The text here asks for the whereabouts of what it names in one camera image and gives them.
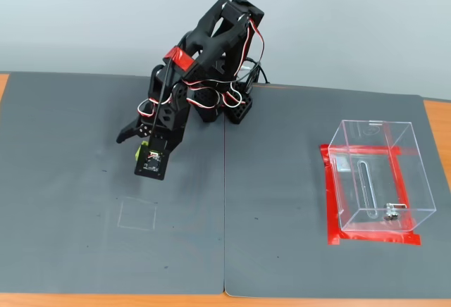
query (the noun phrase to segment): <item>red tape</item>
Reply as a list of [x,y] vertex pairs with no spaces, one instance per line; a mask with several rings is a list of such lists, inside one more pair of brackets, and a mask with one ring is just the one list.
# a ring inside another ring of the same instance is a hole
[[186,52],[184,52],[178,46],[173,47],[164,58],[172,59],[173,62],[183,71],[187,71],[190,66],[194,63],[192,59]]
[[[330,164],[328,145],[320,146],[321,155],[323,156],[324,171],[326,173],[326,202],[327,202],[327,235],[329,245],[339,245],[341,239],[366,240],[370,242],[394,242],[398,244],[409,244],[421,246],[421,238],[419,234],[411,232],[368,232],[368,231],[342,231],[338,217],[337,197],[335,195],[335,185],[333,182],[332,165]],[[403,187],[402,175],[400,174],[399,165],[393,162],[393,169],[396,171],[398,187]],[[406,192],[402,192],[402,196],[407,196]]]

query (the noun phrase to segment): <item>black cable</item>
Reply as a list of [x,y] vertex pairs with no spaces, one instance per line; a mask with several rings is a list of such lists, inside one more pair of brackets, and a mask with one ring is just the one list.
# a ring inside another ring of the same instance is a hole
[[263,71],[263,68],[261,67],[261,63],[255,61],[254,59],[250,58],[250,57],[246,57],[245,61],[251,62],[254,64],[254,67],[251,69],[251,71],[253,71],[254,69],[256,69],[256,74],[257,74],[257,78],[255,79],[256,82],[259,81],[259,74],[261,73],[263,75],[263,78],[265,79],[265,84],[270,84],[270,82],[268,81],[268,78],[266,77],[266,73]]
[[172,63],[172,58],[169,59],[168,65],[166,66],[166,73],[164,74],[163,85],[161,86],[161,91],[160,91],[160,99],[158,100],[158,104],[156,105],[154,122],[152,124],[152,131],[150,132],[150,137],[149,137],[149,148],[152,147],[152,140],[155,136],[156,120],[158,119],[158,112],[160,111],[160,105],[161,105],[161,102],[163,101],[164,88],[166,87],[166,82],[168,81],[168,73],[169,73],[169,69],[171,67],[171,63]]

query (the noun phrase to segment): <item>gray table mat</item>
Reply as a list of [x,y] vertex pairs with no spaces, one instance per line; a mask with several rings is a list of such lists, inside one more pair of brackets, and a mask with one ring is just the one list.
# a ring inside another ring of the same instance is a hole
[[[232,296],[451,298],[451,196],[422,98],[255,88],[225,123],[225,290]],[[327,244],[320,144],[342,119],[411,121],[437,206],[422,246]]]
[[148,79],[13,73],[0,108],[0,292],[220,294],[223,119],[192,111],[163,182],[116,144]]

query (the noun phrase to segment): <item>clear plastic box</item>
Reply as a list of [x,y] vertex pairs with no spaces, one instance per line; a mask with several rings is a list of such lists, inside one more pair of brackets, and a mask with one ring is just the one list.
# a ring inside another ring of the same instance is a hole
[[342,230],[407,232],[435,212],[411,123],[343,120],[328,152]]

